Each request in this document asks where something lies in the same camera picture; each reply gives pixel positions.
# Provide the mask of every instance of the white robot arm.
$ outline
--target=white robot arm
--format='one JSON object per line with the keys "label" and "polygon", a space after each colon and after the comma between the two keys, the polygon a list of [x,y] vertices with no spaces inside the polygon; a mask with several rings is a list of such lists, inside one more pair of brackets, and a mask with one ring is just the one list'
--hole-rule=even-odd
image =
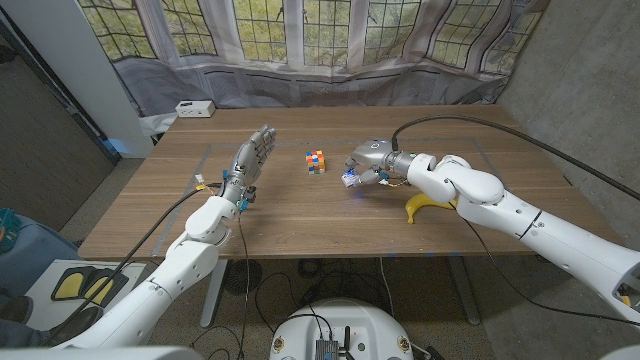
{"label": "white robot arm", "polygon": [[187,220],[185,231],[162,264],[91,328],[55,348],[114,348],[146,343],[169,305],[207,276],[218,262],[218,248],[231,234],[243,201],[252,202],[253,184],[275,144],[275,130],[264,125],[244,143],[231,163],[217,196],[211,196]]}
{"label": "white robot arm", "polygon": [[464,159],[392,151],[390,143],[360,145],[345,163],[369,167],[353,186],[378,182],[393,171],[437,202],[458,196],[464,219],[502,231],[591,287],[624,318],[640,322],[640,253],[602,239],[519,199],[495,176],[471,169]]}

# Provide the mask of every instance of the curtain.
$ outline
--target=curtain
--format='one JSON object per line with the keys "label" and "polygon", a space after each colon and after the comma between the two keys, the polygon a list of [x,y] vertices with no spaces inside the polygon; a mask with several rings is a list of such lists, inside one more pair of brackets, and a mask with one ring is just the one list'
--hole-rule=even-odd
{"label": "curtain", "polygon": [[140,117],[492,103],[548,0],[78,0]]}

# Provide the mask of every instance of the yellow pad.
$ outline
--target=yellow pad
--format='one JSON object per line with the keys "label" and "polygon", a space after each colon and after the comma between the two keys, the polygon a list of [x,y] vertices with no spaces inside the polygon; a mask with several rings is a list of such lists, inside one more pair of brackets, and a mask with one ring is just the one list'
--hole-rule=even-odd
{"label": "yellow pad", "polygon": [[75,298],[80,294],[80,286],[84,281],[84,275],[81,273],[75,273],[67,276],[67,278],[62,281],[58,291],[56,291],[54,295],[54,299],[61,300],[67,298]]}
{"label": "yellow pad", "polygon": [[[96,290],[98,290],[98,288],[100,286],[102,286],[102,283],[104,283],[105,280],[107,280],[106,277],[103,277],[102,279],[96,280],[96,282],[93,283],[93,285],[89,288],[89,290],[87,290],[87,292],[84,294],[84,298],[88,299],[89,297],[91,297],[91,295]],[[98,305],[101,304],[102,301],[104,300],[104,297],[107,296],[107,294],[109,293],[109,290],[111,290],[112,286],[113,286],[113,280],[109,281],[107,286],[105,286],[104,289],[102,289],[102,291],[100,291],[100,293],[98,295],[96,295],[95,298],[93,298],[93,302],[98,304]]]}

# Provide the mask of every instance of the window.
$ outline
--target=window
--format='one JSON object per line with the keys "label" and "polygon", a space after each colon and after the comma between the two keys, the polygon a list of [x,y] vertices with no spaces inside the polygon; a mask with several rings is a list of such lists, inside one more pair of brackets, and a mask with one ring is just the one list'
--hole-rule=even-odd
{"label": "window", "polygon": [[164,16],[178,54],[216,55],[211,33],[204,22],[198,0],[162,0]]}
{"label": "window", "polygon": [[402,56],[413,31],[419,0],[371,0],[364,45],[364,65]]}
{"label": "window", "polygon": [[487,26],[499,4],[500,0],[459,0],[438,33],[431,58],[464,69],[471,44]]}
{"label": "window", "polygon": [[133,0],[79,0],[111,61],[127,56],[155,58]]}
{"label": "window", "polygon": [[347,66],[350,0],[305,0],[305,65]]}
{"label": "window", "polygon": [[540,19],[540,13],[522,14],[513,28],[508,30],[491,47],[484,59],[483,70],[509,75],[518,53]]}
{"label": "window", "polygon": [[245,59],[287,62],[282,0],[234,0]]}

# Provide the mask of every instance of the wire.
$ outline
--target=wire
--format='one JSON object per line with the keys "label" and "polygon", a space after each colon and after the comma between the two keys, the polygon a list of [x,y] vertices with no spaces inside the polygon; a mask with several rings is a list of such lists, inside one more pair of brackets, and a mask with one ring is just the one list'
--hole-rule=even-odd
{"label": "wire", "polygon": [[[220,187],[221,184],[220,183],[212,183],[209,184],[208,186],[212,186],[212,187]],[[138,251],[138,249],[140,249],[140,247],[142,246],[142,244],[145,243],[145,241],[147,241],[147,239],[151,236],[151,234],[153,234],[153,232],[158,228],[158,226],[160,226],[160,224],[162,223],[162,221],[164,221],[164,219],[175,209],[177,208],[180,204],[182,204],[185,200],[187,200],[188,198],[192,197],[193,195],[195,195],[197,192],[199,192],[200,190],[196,189],[191,191],[190,193],[186,194],[185,196],[183,196],[180,200],[178,200],[177,202],[175,202],[173,205],[171,205],[171,207],[169,207],[169,209],[167,209],[167,211],[164,212],[164,214],[162,214],[162,216],[158,219],[158,221],[156,221],[156,223],[151,227],[151,229],[149,229],[149,231],[147,231],[147,233],[142,237],[142,239],[140,239],[140,241],[138,241],[138,243],[133,247],[133,249],[131,249],[131,251],[129,251],[129,253],[127,254],[127,256],[122,259],[122,261],[120,261],[120,263],[118,264],[118,266],[116,266],[116,268],[114,269],[113,273],[111,275],[109,275],[109,277],[102,282],[102,285],[93,292],[93,294],[91,294],[91,296],[89,296],[80,306],[78,306],[78,308],[76,310],[74,310],[74,312],[71,313],[71,315],[69,315],[69,317],[67,317],[67,319],[65,321],[62,322],[62,324],[60,324],[60,326],[57,327],[57,329],[55,331],[53,331],[49,337],[47,338],[47,341],[45,342],[45,346],[51,345],[51,341],[62,331],[64,330],[65,327],[67,327],[67,325],[69,325],[69,322],[71,322],[71,319],[73,319],[74,317],[76,317],[85,307],[87,307],[87,305],[89,305],[89,303],[91,303],[91,301],[93,301],[93,299],[102,291],[102,289],[104,289],[110,282],[111,280],[113,280],[113,278],[119,274],[122,270],[122,268],[125,267],[125,265],[127,264],[127,261],[129,261],[131,259],[131,257],[133,256],[133,254],[136,253],[136,251]]]}
{"label": "wire", "polygon": [[420,351],[421,353],[423,353],[423,354],[425,354],[425,355],[428,355],[428,356],[431,356],[431,353],[429,353],[427,350],[425,350],[425,349],[421,348],[420,346],[416,345],[415,343],[410,342],[409,344],[411,344],[411,346],[413,346],[414,348],[416,348],[416,349],[417,349],[418,351]]}
{"label": "wire", "polygon": [[216,325],[216,326],[212,326],[212,327],[208,328],[207,330],[203,331],[202,334],[200,334],[195,340],[190,342],[189,346],[192,347],[192,348],[195,348],[196,347],[196,343],[198,342],[198,340],[200,340],[203,336],[205,336],[209,331],[215,330],[215,329],[225,329],[228,332],[230,332],[231,335],[233,335],[233,337],[236,339],[236,342],[238,343],[238,348],[240,348],[240,339],[238,339],[238,335],[236,335],[236,333],[233,332],[233,330],[229,329],[228,327],[226,327],[224,325]]}
{"label": "wire", "polygon": [[244,246],[244,257],[245,263],[247,264],[247,292],[244,294],[244,319],[242,320],[242,336],[240,337],[240,351],[238,352],[237,359],[240,359],[240,356],[244,359],[244,353],[242,352],[242,348],[244,346],[244,331],[247,328],[247,308],[249,305],[249,281],[250,277],[250,269],[249,269],[249,253],[247,252],[247,242],[244,239],[244,233],[242,232],[242,223],[240,222],[240,218],[242,217],[242,213],[238,215],[238,228],[240,229],[240,236],[242,237],[242,245]]}
{"label": "wire", "polygon": [[311,312],[313,313],[313,315],[316,315],[316,323],[318,323],[318,330],[320,330],[320,340],[324,340],[324,336],[322,335],[322,327],[320,327],[320,320],[318,320],[317,314],[316,312],[313,310],[313,308],[311,307],[311,303],[307,304],[309,305],[309,309],[311,310]]}
{"label": "wire", "polygon": [[333,330],[331,330],[331,325],[329,325],[329,322],[327,321],[327,319],[323,318],[320,315],[316,315],[316,314],[291,315],[285,321],[281,322],[278,326],[276,326],[276,330],[274,331],[274,334],[275,334],[276,331],[278,331],[278,328],[280,328],[280,326],[282,326],[282,324],[286,323],[287,321],[293,320],[293,319],[297,319],[297,318],[301,318],[301,317],[307,317],[307,316],[313,316],[316,319],[322,319],[322,321],[324,321],[327,324],[327,326],[329,327],[329,340],[333,341]]}
{"label": "wire", "polygon": [[382,265],[382,258],[380,258],[380,273],[382,274],[382,280],[384,280],[384,287],[387,289],[387,294],[389,295],[389,305],[391,306],[391,317],[395,318],[396,314],[393,311],[393,299],[391,299],[391,291],[389,290],[387,277],[384,276],[384,265]]}
{"label": "wire", "polygon": [[267,280],[271,279],[272,277],[274,277],[276,275],[282,275],[285,278],[287,278],[287,281],[289,283],[289,293],[291,294],[291,301],[293,301],[293,305],[294,306],[296,306],[296,307],[298,306],[298,302],[296,301],[296,298],[293,296],[293,288],[291,287],[291,278],[289,277],[289,275],[287,275],[287,274],[285,274],[283,272],[277,272],[277,273],[273,273],[273,274],[267,276],[264,280],[262,280],[260,282],[260,284],[256,288],[256,292],[254,294],[256,310],[258,311],[258,315],[260,315],[260,319],[262,319],[262,322],[264,322],[265,325],[267,325],[267,327],[269,328],[269,330],[271,330],[271,332],[274,333],[274,334],[276,333],[276,331],[271,327],[271,325],[269,325],[269,322],[267,322],[267,319],[262,314],[262,310],[260,310],[259,301],[258,301],[258,294],[260,293],[260,288],[262,287],[262,284],[264,284]]}
{"label": "wire", "polygon": [[210,359],[213,357],[213,355],[215,355],[218,351],[224,351],[224,352],[226,352],[226,353],[227,353],[227,359],[231,360],[231,354],[229,354],[229,350],[227,350],[227,349],[217,349],[217,350],[214,350],[214,352],[212,352],[212,353],[211,353],[211,355],[209,355],[209,357],[207,358],[207,360],[210,360]]}
{"label": "wire", "polygon": [[585,164],[585,163],[583,163],[583,162],[581,162],[581,161],[579,161],[579,160],[577,160],[577,159],[575,159],[575,158],[563,153],[562,151],[560,151],[560,150],[558,150],[558,149],[556,149],[554,147],[551,147],[551,146],[549,146],[549,145],[547,145],[547,144],[545,144],[545,143],[543,143],[543,142],[541,142],[539,140],[536,140],[536,139],[532,138],[529,135],[523,134],[523,133],[521,133],[521,132],[519,132],[517,130],[513,130],[510,127],[507,127],[507,126],[504,126],[504,125],[500,125],[500,124],[496,124],[496,123],[491,122],[491,121],[479,119],[479,118],[476,118],[476,117],[473,117],[473,116],[434,115],[434,116],[427,116],[427,117],[423,117],[423,118],[416,119],[416,120],[413,120],[413,121],[409,121],[408,123],[400,126],[393,133],[393,136],[391,137],[391,148],[393,149],[393,151],[398,151],[398,139],[397,139],[397,136],[398,136],[398,134],[400,134],[400,132],[402,132],[402,130],[404,130],[404,129],[410,127],[410,126],[413,126],[413,125],[416,125],[416,124],[420,124],[422,122],[427,122],[427,121],[432,121],[432,120],[442,120],[442,119],[469,121],[469,122],[473,122],[473,123],[476,123],[476,124],[489,126],[489,127],[494,128],[494,129],[498,129],[498,130],[507,132],[507,133],[509,133],[511,135],[517,136],[517,137],[519,137],[519,138],[521,138],[521,139],[523,139],[525,141],[528,141],[528,142],[530,142],[530,143],[532,143],[532,144],[534,144],[534,145],[536,145],[536,146],[538,146],[538,147],[540,147],[540,148],[542,148],[542,149],[544,149],[544,150],[546,150],[546,151],[548,151],[548,152],[550,152],[550,153],[552,153],[552,154],[554,154],[554,155],[556,155],[556,156],[558,156],[558,157],[570,162],[571,164],[579,167],[580,169],[582,169],[584,171],[587,171],[591,175],[594,175],[594,176],[598,177],[600,180],[602,180],[602,181],[606,182],[607,184],[615,187],[616,189],[622,191],[623,193],[625,193],[625,194],[633,197],[634,199],[640,201],[640,193],[638,193],[635,190],[630,189],[630,188],[622,185],[618,181],[616,181],[616,180],[610,178],[609,176],[601,173],[600,171],[590,167],[589,165],[587,165],[587,164]]}
{"label": "wire", "polygon": [[[449,205],[451,205],[451,207],[453,207],[453,209],[456,210],[456,207],[452,203],[449,203]],[[482,237],[480,236],[480,234],[478,234],[478,231],[476,231],[476,229],[473,227],[473,225],[465,218],[462,218],[462,220],[464,220],[464,222],[466,222],[467,225],[469,225],[469,227],[471,228],[471,230],[476,234],[476,236],[480,240],[480,243],[482,243],[482,247],[484,247],[484,250],[487,252],[487,255],[489,255],[489,259],[491,259],[491,263],[493,264],[493,267],[496,269],[496,271],[498,271],[498,274],[500,274],[500,276],[504,279],[504,281],[506,281],[506,283],[509,284],[509,286],[513,289],[513,291],[515,291],[518,295],[520,295],[523,299],[525,299],[529,303],[531,303],[531,304],[533,304],[535,306],[541,307],[543,309],[546,309],[546,310],[551,310],[551,311],[555,311],[555,312],[559,312],[559,313],[563,313],[563,314],[584,316],[584,317],[590,317],[590,318],[596,318],[596,319],[602,319],[602,320],[611,320],[611,321],[617,321],[617,322],[621,322],[621,323],[625,323],[625,324],[631,324],[631,325],[635,325],[635,326],[640,326],[640,323],[635,322],[635,321],[631,321],[631,320],[619,319],[619,318],[614,318],[614,317],[610,317],[610,316],[606,316],[606,315],[599,315],[599,314],[591,314],[591,313],[583,313],[583,312],[578,312],[578,311],[570,311],[570,310],[558,309],[558,308],[554,308],[554,307],[551,307],[551,306],[540,304],[538,302],[535,302],[535,301],[529,299],[526,295],[524,295],[522,292],[520,292],[520,290],[518,290],[511,283],[511,281],[509,281],[509,279],[507,279],[506,275],[504,275],[504,273],[500,270],[500,268],[498,267],[498,264],[496,263],[496,260],[493,258],[493,255],[491,255],[491,252],[489,251],[489,248],[485,244],[485,242],[482,239]]]}

